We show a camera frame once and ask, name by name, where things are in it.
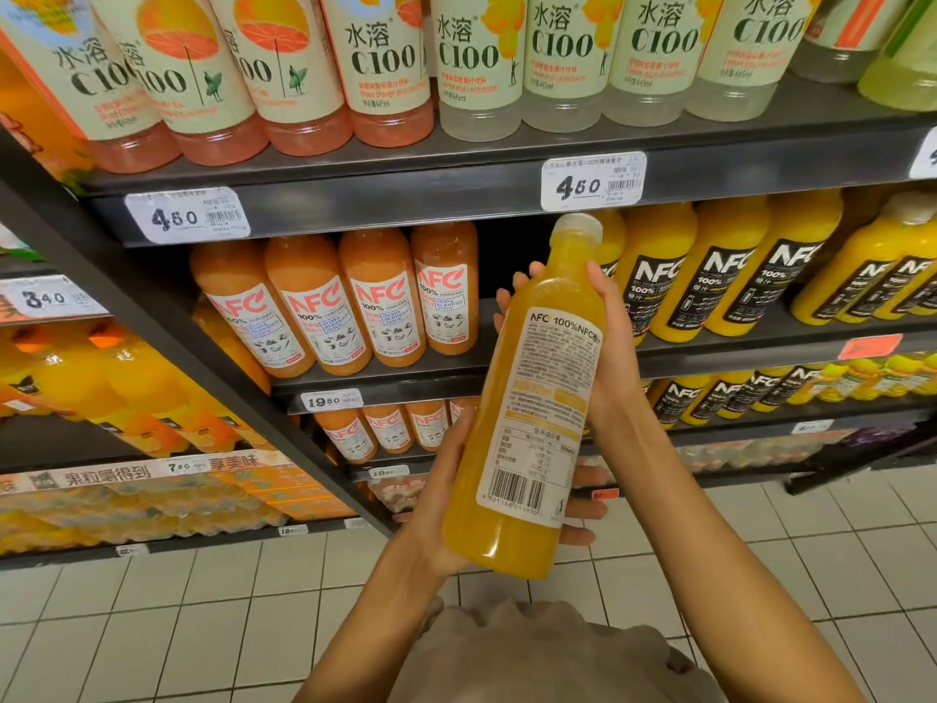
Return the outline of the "person's left hand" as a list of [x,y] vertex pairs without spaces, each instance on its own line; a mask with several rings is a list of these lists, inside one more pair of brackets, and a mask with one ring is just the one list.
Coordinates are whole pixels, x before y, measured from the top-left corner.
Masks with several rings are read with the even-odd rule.
[[455,554],[443,543],[442,524],[475,411],[475,408],[463,408],[458,420],[447,430],[412,518],[389,545],[404,570],[415,575],[418,584],[431,584],[435,591],[439,591],[446,579],[469,565],[467,558]]

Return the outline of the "person's right hand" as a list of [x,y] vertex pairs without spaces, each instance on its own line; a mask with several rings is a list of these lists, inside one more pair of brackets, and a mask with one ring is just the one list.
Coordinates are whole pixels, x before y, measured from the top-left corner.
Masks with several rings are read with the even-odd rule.
[[509,433],[537,427],[549,445],[575,447],[587,425],[611,470],[622,474],[649,445],[666,441],[640,390],[627,311],[623,305],[623,337],[608,337],[603,302],[587,274],[592,259],[554,259],[533,277],[518,271],[515,295],[497,293],[498,340],[468,446],[496,436],[524,445]]

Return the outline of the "yellow juice bottle white label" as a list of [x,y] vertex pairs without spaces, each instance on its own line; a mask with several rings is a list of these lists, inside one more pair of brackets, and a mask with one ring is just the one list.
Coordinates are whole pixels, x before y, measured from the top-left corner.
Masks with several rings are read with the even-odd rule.
[[605,329],[587,263],[602,223],[561,215],[545,272],[511,298],[444,519],[455,553],[519,579],[553,567]]

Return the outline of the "person's right forearm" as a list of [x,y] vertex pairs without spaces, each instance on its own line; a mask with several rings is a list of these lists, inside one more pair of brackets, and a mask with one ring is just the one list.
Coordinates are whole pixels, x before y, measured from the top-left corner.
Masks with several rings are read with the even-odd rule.
[[867,703],[826,638],[687,472],[642,393],[590,424],[730,703]]

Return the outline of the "person's left forearm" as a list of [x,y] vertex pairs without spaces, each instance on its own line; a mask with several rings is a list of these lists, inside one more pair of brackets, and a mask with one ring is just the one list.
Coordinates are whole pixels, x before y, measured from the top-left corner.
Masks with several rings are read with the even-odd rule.
[[387,703],[430,605],[450,578],[400,531],[291,703]]

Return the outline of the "pale wrapped packet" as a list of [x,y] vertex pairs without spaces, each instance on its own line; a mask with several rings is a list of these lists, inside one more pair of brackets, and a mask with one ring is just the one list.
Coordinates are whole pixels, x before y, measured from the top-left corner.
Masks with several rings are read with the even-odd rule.
[[423,492],[425,474],[388,477],[368,482],[373,495],[394,515],[413,510]]

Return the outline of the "row of yellow black-label bottles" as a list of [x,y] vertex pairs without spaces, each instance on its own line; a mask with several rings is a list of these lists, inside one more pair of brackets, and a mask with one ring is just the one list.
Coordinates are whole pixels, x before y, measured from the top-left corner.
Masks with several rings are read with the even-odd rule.
[[937,312],[937,181],[590,215],[635,345],[742,337],[782,307],[812,327]]

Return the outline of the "orange juice bottle white label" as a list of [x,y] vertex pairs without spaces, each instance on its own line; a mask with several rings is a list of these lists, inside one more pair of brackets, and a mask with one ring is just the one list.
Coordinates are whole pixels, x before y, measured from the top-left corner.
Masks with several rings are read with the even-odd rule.
[[193,277],[228,326],[273,377],[298,377],[317,359],[264,264],[264,240],[197,244]]
[[326,373],[346,377],[367,366],[372,348],[333,239],[325,234],[273,238],[264,265]]
[[265,394],[271,394],[271,377],[205,294],[198,297],[192,318]]
[[479,328],[479,254],[475,224],[420,225],[410,232],[429,346],[459,355],[476,343]]
[[426,352],[413,258],[398,227],[343,232],[338,256],[373,352],[384,366],[412,366]]

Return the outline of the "person's beige clothing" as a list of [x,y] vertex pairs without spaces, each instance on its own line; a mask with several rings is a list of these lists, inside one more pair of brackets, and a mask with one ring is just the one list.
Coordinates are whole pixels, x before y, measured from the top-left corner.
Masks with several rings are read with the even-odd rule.
[[568,602],[434,602],[388,703],[728,703],[656,629],[586,621]]

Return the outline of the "row of pale packaged goods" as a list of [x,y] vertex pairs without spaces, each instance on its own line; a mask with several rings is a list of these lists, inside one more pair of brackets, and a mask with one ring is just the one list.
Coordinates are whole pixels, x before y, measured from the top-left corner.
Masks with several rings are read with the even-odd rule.
[[763,437],[678,447],[676,452],[690,472],[744,470],[800,463],[851,436],[856,429],[823,433]]

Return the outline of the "row of small yellow bottles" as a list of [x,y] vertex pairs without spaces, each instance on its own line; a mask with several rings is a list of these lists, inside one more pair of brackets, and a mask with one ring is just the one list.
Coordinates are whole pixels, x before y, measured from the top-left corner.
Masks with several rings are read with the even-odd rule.
[[704,426],[781,408],[937,397],[937,351],[643,379],[658,422]]

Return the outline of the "black metal shelf unit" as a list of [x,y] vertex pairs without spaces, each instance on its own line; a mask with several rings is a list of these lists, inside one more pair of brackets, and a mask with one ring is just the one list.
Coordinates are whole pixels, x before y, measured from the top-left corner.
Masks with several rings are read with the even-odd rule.
[[638,201],[773,194],[902,183],[921,161],[937,112],[873,104],[847,86],[785,77],[754,121],[717,124],[692,116],[659,128],[601,120],[569,136],[528,127],[472,144],[439,129],[398,150],[352,140],[338,151],[290,159],[266,150],[245,164],[208,168],[177,160],[143,175],[96,171],[79,193],[56,181],[0,120],[0,223],[119,322],[143,337],[287,458],[322,482],[381,533],[392,518],[336,472],[322,450],[192,318],[196,285],[182,236],[160,245],[125,207],[128,195],[229,188],[252,239],[314,231],[411,227],[488,220],[490,254],[530,250],[546,161],[612,152],[647,159]]

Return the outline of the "clear drink bottle lemon label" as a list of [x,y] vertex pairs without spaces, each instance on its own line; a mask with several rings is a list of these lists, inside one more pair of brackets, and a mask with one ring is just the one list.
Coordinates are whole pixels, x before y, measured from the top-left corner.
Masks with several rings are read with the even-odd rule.
[[602,115],[625,0],[529,0],[522,121],[552,134]]
[[723,0],[685,103],[722,123],[760,116],[822,0]]
[[603,117],[632,127],[676,121],[723,1],[624,0]]
[[430,0],[443,131],[466,142],[521,126],[528,0]]

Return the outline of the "printed shelf edge banner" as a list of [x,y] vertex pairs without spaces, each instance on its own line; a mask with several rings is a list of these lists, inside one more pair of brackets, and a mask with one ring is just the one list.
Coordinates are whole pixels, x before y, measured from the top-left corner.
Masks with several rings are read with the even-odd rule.
[[294,463],[280,451],[249,449],[225,454],[177,455],[162,459],[46,468],[32,472],[0,474],[0,496],[293,465]]

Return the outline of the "pink drink bottle orange label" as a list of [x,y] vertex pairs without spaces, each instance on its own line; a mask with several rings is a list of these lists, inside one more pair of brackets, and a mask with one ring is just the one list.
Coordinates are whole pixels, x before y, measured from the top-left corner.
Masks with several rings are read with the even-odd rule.
[[353,133],[376,148],[433,131],[423,0],[320,0]]
[[98,168],[141,174],[182,155],[90,0],[0,0],[0,48]]
[[353,136],[319,0],[209,0],[271,144],[333,152]]
[[270,144],[209,0],[90,0],[183,155],[235,165]]

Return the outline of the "stack of orange drink multipacks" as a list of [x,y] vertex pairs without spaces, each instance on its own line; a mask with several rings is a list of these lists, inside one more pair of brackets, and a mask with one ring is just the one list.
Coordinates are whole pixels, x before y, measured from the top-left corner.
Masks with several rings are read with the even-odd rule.
[[0,558],[99,545],[215,536],[355,511],[292,465],[135,482],[92,479],[0,495]]

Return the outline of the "row of orange soda bottles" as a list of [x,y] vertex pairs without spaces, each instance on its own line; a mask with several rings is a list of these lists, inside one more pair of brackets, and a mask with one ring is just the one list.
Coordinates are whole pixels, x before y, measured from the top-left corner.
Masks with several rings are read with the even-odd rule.
[[0,387],[154,458],[273,445],[111,318],[0,329]]

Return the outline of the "clear drink bottle striped label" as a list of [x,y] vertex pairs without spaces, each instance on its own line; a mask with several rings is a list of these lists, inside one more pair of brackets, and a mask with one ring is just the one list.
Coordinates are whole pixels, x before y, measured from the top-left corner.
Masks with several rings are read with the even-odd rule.
[[789,71],[809,81],[854,84],[911,0],[823,0]]

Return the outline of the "yellow-green drink bottle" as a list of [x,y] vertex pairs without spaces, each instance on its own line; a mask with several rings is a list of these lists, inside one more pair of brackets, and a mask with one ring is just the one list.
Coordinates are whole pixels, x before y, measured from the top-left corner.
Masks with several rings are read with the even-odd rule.
[[937,0],[911,1],[857,90],[877,105],[937,112]]

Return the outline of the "dark side shelf unit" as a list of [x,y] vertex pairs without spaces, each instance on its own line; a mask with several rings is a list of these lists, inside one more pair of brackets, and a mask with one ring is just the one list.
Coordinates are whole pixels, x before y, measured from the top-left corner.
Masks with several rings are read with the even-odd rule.
[[[57,273],[57,270],[41,262],[19,260],[8,255],[0,256],[0,279]],[[17,318],[13,316],[13,312],[10,303],[0,296],[0,327],[19,328],[28,324],[28,319]],[[57,416],[42,416],[14,417],[0,425],[0,474],[135,460],[144,460],[143,455],[132,452],[114,436],[106,436],[98,427],[86,423],[73,423]],[[309,534],[343,531],[343,520],[346,518],[291,520],[287,525],[306,523]],[[150,554],[158,554],[193,547],[275,539],[279,537],[277,529],[266,526],[259,530],[239,533],[197,535],[155,541],[148,546]],[[91,547],[0,555],[0,572],[121,558],[116,555],[115,546],[104,543]]]

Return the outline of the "orange drink package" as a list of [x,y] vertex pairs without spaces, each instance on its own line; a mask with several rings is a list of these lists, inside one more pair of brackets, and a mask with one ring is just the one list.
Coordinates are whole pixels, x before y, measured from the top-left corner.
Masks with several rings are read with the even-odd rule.
[[73,135],[0,49],[0,124],[60,184],[82,195],[95,168],[84,140]]

